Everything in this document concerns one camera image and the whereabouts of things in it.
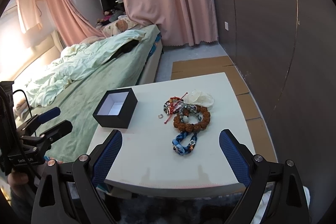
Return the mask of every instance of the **white table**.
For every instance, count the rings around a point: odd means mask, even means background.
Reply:
[[[243,113],[225,73],[197,76],[132,87],[138,99],[122,148],[105,182],[133,193],[196,198],[224,195],[240,189],[229,163],[219,147],[219,134],[230,129],[252,153],[253,143]],[[207,92],[215,103],[209,109],[211,122],[198,134],[194,150],[185,156],[173,151],[172,140],[180,133],[167,124],[163,104],[173,96],[181,97],[194,89]],[[103,143],[112,128],[97,127],[88,154]],[[182,145],[189,143],[188,136]]]

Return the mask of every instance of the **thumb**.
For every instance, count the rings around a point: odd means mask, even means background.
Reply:
[[[12,172],[8,175],[8,184],[10,187],[15,187],[18,185],[24,185],[28,183],[28,175],[20,172]]]

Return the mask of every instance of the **crumpled duvet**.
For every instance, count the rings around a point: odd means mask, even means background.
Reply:
[[[82,80],[131,40],[141,41],[146,33],[128,30],[94,44],[75,44],[66,47],[61,57],[47,65],[42,73],[26,84],[25,92],[31,107],[47,106],[73,81]]]

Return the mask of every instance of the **cardboard on floor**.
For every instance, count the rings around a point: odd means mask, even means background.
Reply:
[[[226,73],[236,94],[250,131],[255,152],[264,156],[268,161],[276,162],[277,158],[266,125],[249,93],[247,85],[228,56],[174,62],[171,80],[219,72]]]

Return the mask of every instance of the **bed headboard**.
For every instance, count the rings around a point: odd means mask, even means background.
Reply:
[[[41,67],[59,58],[62,50],[63,45],[56,30],[50,33],[39,45],[31,47],[23,66],[7,76],[8,80],[14,80],[13,90],[21,88]]]

